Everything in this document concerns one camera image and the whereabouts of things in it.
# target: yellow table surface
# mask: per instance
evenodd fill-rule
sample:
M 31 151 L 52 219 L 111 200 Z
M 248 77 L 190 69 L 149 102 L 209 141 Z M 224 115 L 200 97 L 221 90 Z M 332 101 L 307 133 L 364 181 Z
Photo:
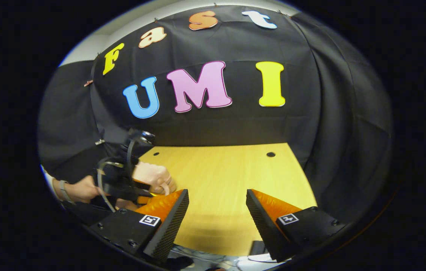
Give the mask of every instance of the yellow table surface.
M 268 157 L 268 152 L 275 156 Z M 316 206 L 310 184 L 287 143 L 155 146 L 140 160 L 164 165 L 177 189 L 188 189 L 189 207 L 175 239 L 183 247 L 248 255 L 252 242 L 261 237 L 246 206 L 247 189 L 301 209 Z

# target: blue letter u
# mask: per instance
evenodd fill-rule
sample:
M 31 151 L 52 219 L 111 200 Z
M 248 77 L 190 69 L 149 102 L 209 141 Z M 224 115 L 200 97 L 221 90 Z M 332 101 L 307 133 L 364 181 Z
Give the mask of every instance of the blue letter u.
M 123 95 L 126 96 L 128 101 L 129 108 L 131 113 L 139 119 L 151 118 L 158 112 L 160 109 L 160 102 L 158 101 L 158 94 L 154 88 L 154 83 L 156 82 L 156 77 L 148 77 L 141 81 L 141 86 L 146 88 L 146 93 L 148 94 L 149 106 L 148 108 L 142 108 L 139 105 L 138 96 L 136 91 L 138 87 L 136 85 L 129 86 L 124 89 Z

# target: white wall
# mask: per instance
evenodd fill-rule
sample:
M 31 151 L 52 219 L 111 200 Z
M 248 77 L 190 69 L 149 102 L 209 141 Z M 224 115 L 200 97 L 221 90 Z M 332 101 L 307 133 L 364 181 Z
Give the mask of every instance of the white wall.
M 161 19 L 189 9 L 213 6 L 214 2 L 217 5 L 241 5 L 259 7 L 272 11 L 280 10 L 282 13 L 288 15 L 298 12 L 294 7 L 275 0 L 156 0 L 126 12 L 117 19 L 105 24 L 105 26 L 77 45 L 67 55 L 61 65 L 83 60 L 93 60 L 98 53 L 106 50 L 106 48 L 127 34 L 146 24 L 150 24 L 154 21 L 154 18 Z

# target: wristband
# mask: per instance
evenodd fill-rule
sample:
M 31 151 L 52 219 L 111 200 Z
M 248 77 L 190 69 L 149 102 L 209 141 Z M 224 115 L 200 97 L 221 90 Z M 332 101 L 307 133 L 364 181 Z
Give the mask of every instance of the wristband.
M 64 184 L 68 184 L 68 182 L 62 180 L 59 182 L 59 188 L 61 189 L 61 191 L 63 192 L 64 198 L 65 200 L 67 200 L 68 202 L 70 202 L 71 204 L 76 204 L 74 201 L 72 201 L 72 199 L 67 195 L 67 192 L 64 188 Z

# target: black screw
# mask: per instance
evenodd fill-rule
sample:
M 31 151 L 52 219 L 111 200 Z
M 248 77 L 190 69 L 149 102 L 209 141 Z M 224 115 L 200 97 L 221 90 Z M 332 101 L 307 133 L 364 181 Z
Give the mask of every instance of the black screw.
M 137 242 L 134 242 L 132 239 L 128 240 L 128 244 L 129 244 L 131 247 L 137 247 L 137 246 L 138 246 L 138 243 L 137 243 Z

